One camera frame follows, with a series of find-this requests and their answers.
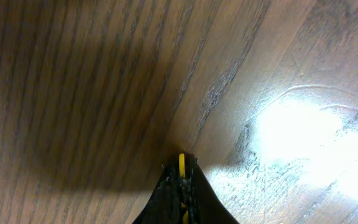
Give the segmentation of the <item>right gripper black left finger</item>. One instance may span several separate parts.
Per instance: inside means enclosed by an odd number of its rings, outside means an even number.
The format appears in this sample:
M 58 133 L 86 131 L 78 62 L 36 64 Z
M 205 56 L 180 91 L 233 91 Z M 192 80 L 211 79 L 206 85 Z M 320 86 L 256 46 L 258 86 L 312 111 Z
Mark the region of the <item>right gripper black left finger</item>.
M 178 164 L 163 168 L 146 206 L 133 221 L 135 224 L 182 223 Z

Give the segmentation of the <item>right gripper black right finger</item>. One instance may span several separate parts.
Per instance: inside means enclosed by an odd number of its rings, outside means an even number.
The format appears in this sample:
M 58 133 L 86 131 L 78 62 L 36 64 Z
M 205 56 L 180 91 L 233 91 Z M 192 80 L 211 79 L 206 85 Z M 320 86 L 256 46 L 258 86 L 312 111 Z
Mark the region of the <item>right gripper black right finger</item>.
M 198 201 L 201 223 L 239 224 L 219 201 L 213 188 L 209 184 L 197 158 L 192 154 L 185 154 L 186 168 L 193 169 L 195 197 Z

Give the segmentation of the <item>yellow plastic measuring scoop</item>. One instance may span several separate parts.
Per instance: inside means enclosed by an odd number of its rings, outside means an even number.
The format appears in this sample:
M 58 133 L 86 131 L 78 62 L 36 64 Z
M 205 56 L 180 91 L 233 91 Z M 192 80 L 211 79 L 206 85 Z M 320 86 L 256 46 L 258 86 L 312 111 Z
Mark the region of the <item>yellow plastic measuring scoop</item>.
M 178 167 L 179 167 L 179 175 L 181 180 L 185 180 L 186 177 L 186 173 L 185 173 L 185 154 L 181 153 L 179 155 L 179 159 L 178 159 Z M 189 224 L 188 221 L 188 209 L 186 207 L 186 203 L 185 200 L 181 201 L 181 208 L 185 208 L 186 211 L 182 217 L 182 224 Z

